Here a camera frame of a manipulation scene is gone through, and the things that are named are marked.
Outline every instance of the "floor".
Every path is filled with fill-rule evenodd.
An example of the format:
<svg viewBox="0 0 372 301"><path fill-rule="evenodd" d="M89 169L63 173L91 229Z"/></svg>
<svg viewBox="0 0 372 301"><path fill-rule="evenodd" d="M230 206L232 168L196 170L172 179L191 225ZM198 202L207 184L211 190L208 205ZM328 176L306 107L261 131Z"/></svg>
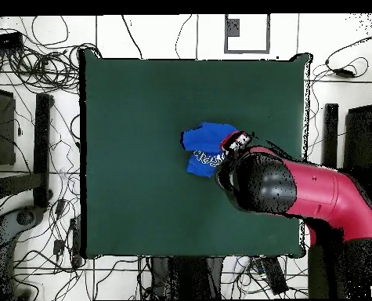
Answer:
<svg viewBox="0 0 372 301"><path fill-rule="evenodd" d="M372 103L372 40L340 51L331 58L330 62L332 67L343 67L355 58L362 57L353 63L360 74L366 69L366 62L363 59L366 58L369 67L364 75L354 79L340 79L334 75L316 76L324 71L323 64L334 50L372 35L372 14L271 14L270 53L240 55L223 52L223 14L125 16L139 50L135 47L121 16L64 16L63 18L64 20L60 16L40 16L35 20L34 17L4 16L0 17L0 31L16 29L29 37L25 41L28 47L34 48L33 42L48 44L49 48L59 46L60 52L70 45L92 43L98 47L104 58L140 58L142 56L143 59L176 59L179 57L199 60L289 60L296 53L313 54L311 77L307 80L311 84L311 89L315 90L317 97L317 101L311 99L312 112L316 113L316 118L312 117L310 122L309 132L309 160L313 162L320 163L321 145L317 143L322 137L320 119L322 119L325 103L339 104L338 131L341 135L338 137L338 166L342 165L343 132L345 131L345 116L349 108ZM17 76L9 73L9 66L2 68L0 89L15 93L16 118L23 132L21 136L16 135L15 142L23 151L28 165L32 167L34 126L31 119L34 117L35 97L26 87L16 85L19 83ZM37 87L31 90L42 92ZM79 113L79 106L76 94L64 91L56 91L52 94L56 101L56 106L52 109L51 121L52 163L49 181L56 195L52 202L56 200L59 193L66 190L67 186L70 190L66 190L65 198L74 199L70 210L66 211L67 214L58 223L60 232L64 234L64 230L69 226L70 218L78 216L81 211L80 203L75 199L80 193L79 153L75 146L76 139L68 130L72 119ZM78 129L77 119L73 122L74 135L79 135ZM0 167L0 178L27 172L27 166L19 151L16 152L16 159L14 166ZM2 206L2 212L31 204L31 199L31 192L18 194ZM104 256L90 260L78 271L78 276L61 270L56 271L54 266L56 259L52 255L54 238L49 230L48 217L49 215L44 218L40 226L20 236L21 242L17 245L14 256L18 263L15 269L16 278L38 288L37 300L139 299L139 293L136 291L136 278L139 272L135 257ZM28 254L31 250L42 252L42 255L35 252ZM230 299L232 284L226 283L233 281L235 275L244 272L246 259L235 256L226 258L222 274L224 284L221 287L224 298ZM282 298L306 298L307 258L294 260L281 257L280 263L287 275L287 283L294 288ZM67 255L63 256L58 264L62 267L69 267ZM245 291L241 298L279 298L270 291L263 292L260 285L264 290L267 286L257 282L251 283L251 280L245 281L245 276L240 282L245 285L241 287ZM144 287L147 287L150 283L150 274L147 271L142 273L142 280ZM36 289L33 288L31 299L34 299L35 295ZM236 289L233 298L238 299L239 295L240 291Z"/></svg>

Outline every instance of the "blue cloth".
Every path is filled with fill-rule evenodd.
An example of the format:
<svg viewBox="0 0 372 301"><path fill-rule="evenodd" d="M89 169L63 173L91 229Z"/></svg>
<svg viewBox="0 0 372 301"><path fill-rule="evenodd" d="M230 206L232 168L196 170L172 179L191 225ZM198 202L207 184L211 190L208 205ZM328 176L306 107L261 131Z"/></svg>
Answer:
<svg viewBox="0 0 372 301"><path fill-rule="evenodd" d="M197 176L213 176L216 166L225 158L221 142L236 131L232 125L202 122L197 128L182 132L183 149L193 152L186 171Z"/></svg>

